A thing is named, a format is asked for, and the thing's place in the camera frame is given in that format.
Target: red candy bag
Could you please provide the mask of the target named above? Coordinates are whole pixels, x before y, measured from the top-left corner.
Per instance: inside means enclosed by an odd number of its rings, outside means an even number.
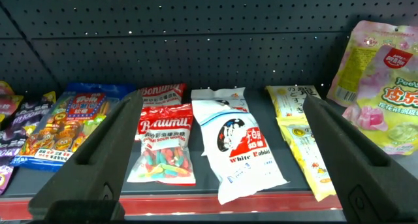
[[[192,122],[191,104],[145,107],[138,125],[141,156],[127,181],[195,185],[187,147]]]

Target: white candy bag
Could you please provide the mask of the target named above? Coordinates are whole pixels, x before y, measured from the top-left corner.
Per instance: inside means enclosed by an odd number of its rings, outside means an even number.
[[[194,89],[191,90],[191,100],[213,100],[234,109],[249,112],[246,99],[244,98],[245,87],[233,89]]]
[[[217,101],[192,101],[210,167],[219,179],[219,203],[287,183],[249,112]]]

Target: pink candy bag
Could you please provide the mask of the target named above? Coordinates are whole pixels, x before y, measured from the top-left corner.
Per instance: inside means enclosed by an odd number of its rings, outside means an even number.
[[[418,148],[418,57],[383,46],[364,70],[343,117],[388,154]]]
[[[359,22],[351,32],[346,52],[327,97],[342,106],[349,106],[358,94],[357,88],[363,70],[379,48],[385,45],[418,54],[418,27]]]

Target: brand logo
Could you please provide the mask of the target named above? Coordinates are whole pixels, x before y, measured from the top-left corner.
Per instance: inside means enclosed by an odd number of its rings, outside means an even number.
[[[187,118],[155,120],[153,123],[151,123],[149,120],[142,120],[139,123],[139,128],[141,133],[145,133],[146,131],[150,130],[150,127],[153,127],[155,129],[172,129],[186,127],[189,129],[191,125],[187,120]]]
[[[383,62],[385,62],[386,66],[388,66],[389,68],[399,69],[404,67],[411,59],[411,57],[412,54],[408,52],[392,48],[391,51],[389,51],[389,53],[386,55]]]
[[[154,96],[154,95],[159,95],[160,93],[165,93],[168,92],[170,90],[176,90],[176,91],[181,91],[180,90],[180,84],[170,84],[170,85],[165,85],[165,86],[155,86],[155,87],[151,87],[151,88],[142,88],[140,89],[140,92],[142,94],[143,97],[145,96]]]

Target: colorful gummy candy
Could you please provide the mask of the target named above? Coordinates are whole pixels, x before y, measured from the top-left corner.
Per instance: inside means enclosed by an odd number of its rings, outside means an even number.
[[[140,177],[148,176],[151,178],[175,178],[177,176],[187,177],[191,174],[189,159],[184,156],[180,147],[165,148],[161,150],[147,149],[143,154],[148,171],[140,174]]]

